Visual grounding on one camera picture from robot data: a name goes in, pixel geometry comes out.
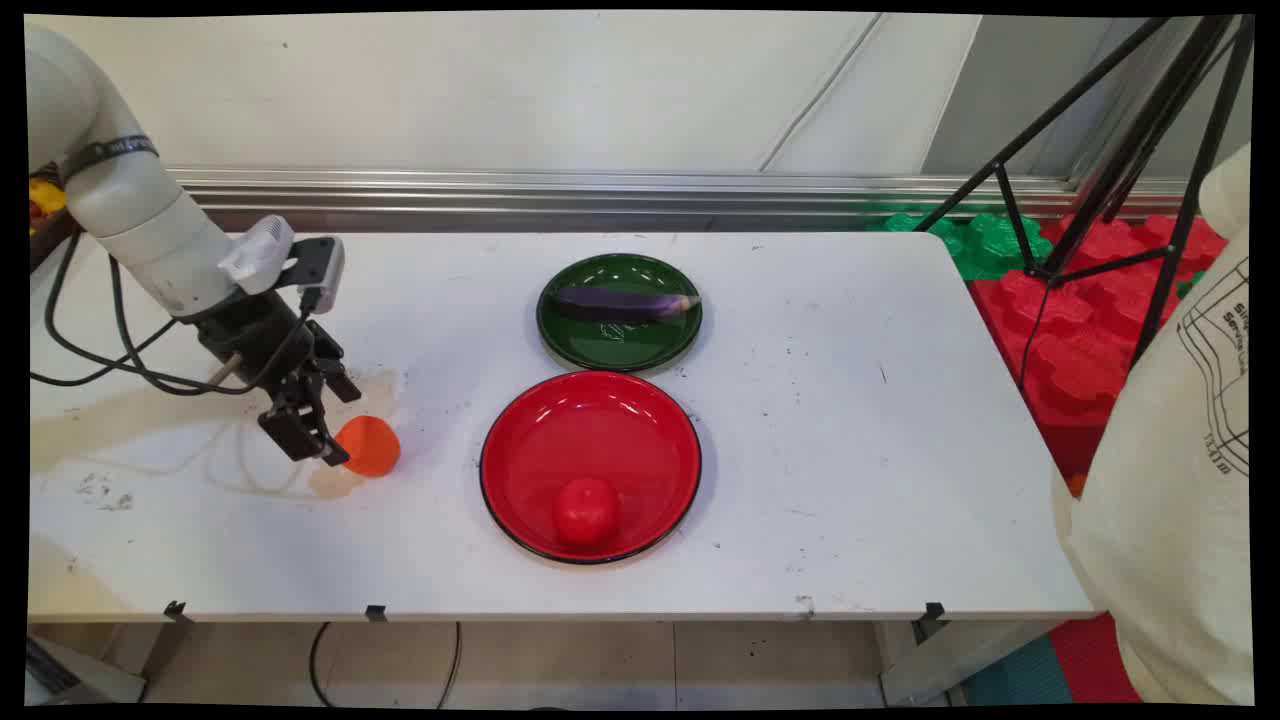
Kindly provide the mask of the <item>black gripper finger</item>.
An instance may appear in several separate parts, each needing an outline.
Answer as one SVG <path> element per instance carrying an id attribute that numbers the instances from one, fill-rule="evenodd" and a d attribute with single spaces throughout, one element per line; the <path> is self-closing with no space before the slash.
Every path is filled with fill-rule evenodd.
<path id="1" fill-rule="evenodd" d="M 269 392 L 270 407 L 259 415 L 259 427 L 294 462 L 320 459 L 333 468 L 349 461 L 346 447 L 328 429 L 325 384 L 325 380 L 283 380 Z"/>
<path id="2" fill-rule="evenodd" d="M 344 365 L 344 351 L 330 345 L 317 346 L 314 351 L 314 365 L 324 384 L 343 404 L 352 404 L 364 397 L 362 391 L 349 377 Z"/>

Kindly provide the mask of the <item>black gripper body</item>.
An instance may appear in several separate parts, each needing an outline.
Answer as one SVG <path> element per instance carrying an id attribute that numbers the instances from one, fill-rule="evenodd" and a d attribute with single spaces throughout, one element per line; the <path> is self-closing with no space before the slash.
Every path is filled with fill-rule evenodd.
<path id="1" fill-rule="evenodd" d="M 268 395 L 283 380 L 321 380 L 314 365 L 315 348 L 319 345 L 340 347 L 308 318 L 306 309 L 294 311 L 274 290 L 260 295 L 239 291 L 195 318 L 192 324 L 198 342 L 209 352 L 221 361 L 239 357 L 232 373 L 250 389 Z"/>

